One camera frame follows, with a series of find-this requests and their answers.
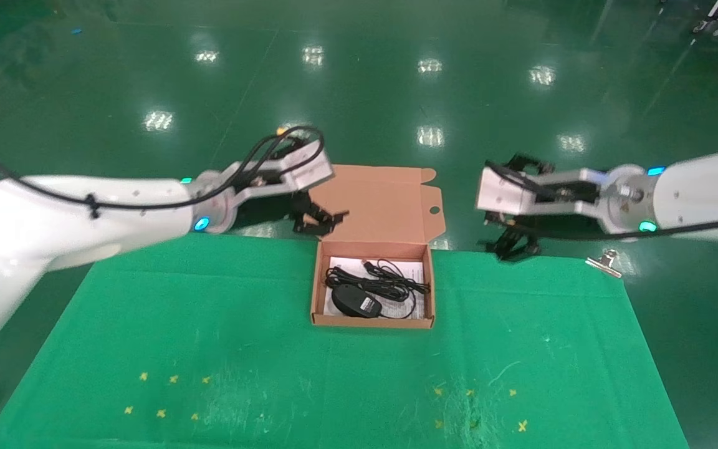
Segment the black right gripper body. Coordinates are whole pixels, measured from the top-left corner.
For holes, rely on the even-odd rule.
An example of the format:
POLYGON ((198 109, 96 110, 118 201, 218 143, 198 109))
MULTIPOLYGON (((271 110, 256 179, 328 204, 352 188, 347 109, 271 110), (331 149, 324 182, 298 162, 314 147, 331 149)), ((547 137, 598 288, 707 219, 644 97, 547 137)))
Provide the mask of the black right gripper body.
POLYGON ((536 230, 538 235, 598 235, 602 228, 596 218, 594 201, 536 200, 538 212, 536 230))

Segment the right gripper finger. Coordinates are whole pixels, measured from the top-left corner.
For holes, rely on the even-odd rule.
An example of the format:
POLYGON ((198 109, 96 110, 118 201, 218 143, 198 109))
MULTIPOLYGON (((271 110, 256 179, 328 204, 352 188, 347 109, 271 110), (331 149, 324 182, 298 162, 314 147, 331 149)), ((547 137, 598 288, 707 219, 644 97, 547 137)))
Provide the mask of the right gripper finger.
POLYGON ((536 175, 546 175, 555 171, 554 164, 523 153, 516 153, 504 164, 489 162, 491 173, 503 179, 524 179, 528 168, 533 168, 536 175))
POLYGON ((485 252, 494 254, 499 261, 518 262, 539 256, 542 248, 536 236, 506 228, 495 241, 485 241, 485 252))

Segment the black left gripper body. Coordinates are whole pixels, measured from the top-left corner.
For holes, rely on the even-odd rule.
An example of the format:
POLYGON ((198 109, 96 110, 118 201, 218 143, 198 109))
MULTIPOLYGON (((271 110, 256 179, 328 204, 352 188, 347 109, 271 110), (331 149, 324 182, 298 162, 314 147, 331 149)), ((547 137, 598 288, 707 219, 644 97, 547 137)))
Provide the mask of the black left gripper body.
POLYGON ((305 210, 310 202, 308 190, 248 199, 237 208, 234 229, 281 221, 282 219, 293 221, 294 228, 297 228, 299 223, 303 222, 305 210))

